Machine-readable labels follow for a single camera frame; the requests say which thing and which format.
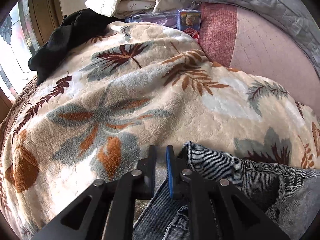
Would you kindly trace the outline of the grey-blue denim pants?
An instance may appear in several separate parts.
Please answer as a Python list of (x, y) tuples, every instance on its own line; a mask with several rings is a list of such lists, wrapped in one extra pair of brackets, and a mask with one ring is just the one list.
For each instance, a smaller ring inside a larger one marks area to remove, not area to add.
[[(228, 179), (291, 239), (300, 239), (319, 214), (319, 170), (256, 163), (186, 142), (180, 155), (204, 179)], [(188, 239), (185, 200), (169, 197), (167, 181), (133, 226), (133, 239)]]

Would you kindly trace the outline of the cream leaf-pattern fleece blanket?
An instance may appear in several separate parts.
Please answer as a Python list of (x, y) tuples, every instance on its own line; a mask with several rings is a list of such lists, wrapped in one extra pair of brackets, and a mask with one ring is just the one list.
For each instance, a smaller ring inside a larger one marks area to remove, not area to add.
[(210, 61), (181, 31), (110, 24), (30, 81), (1, 124), (1, 211), (30, 239), (95, 178), (188, 140), (263, 162), (319, 168), (319, 118), (280, 84)]

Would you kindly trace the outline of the pink bed sheet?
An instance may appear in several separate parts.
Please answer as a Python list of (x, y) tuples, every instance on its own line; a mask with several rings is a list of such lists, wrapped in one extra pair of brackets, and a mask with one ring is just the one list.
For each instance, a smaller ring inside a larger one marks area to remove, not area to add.
[(291, 37), (256, 13), (203, 3), (199, 44), (210, 61), (276, 81), (319, 113), (319, 78), (309, 58)]

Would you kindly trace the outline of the black garment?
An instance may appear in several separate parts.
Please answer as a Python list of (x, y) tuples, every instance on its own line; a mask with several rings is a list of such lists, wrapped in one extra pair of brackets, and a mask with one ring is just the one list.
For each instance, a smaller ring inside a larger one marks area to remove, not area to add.
[(49, 40), (28, 61), (29, 69), (37, 72), (37, 85), (50, 77), (70, 50), (91, 38), (105, 35), (107, 25), (116, 21), (119, 19), (98, 14), (91, 9), (64, 16)]

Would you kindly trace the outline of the blue card box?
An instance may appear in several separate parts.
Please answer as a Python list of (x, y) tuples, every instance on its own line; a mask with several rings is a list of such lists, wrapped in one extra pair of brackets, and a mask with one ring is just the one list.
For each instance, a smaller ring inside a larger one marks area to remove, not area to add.
[(199, 10), (179, 9), (177, 11), (177, 28), (194, 39), (200, 35), (201, 12)]

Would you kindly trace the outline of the window with frame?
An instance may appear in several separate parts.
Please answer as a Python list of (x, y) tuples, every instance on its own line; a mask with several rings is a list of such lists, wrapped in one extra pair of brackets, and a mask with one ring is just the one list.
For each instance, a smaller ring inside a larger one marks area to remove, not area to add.
[(36, 76), (29, 59), (59, 26), (59, 0), (18, 0), (1, 25), (1, 89), (14, 102)]

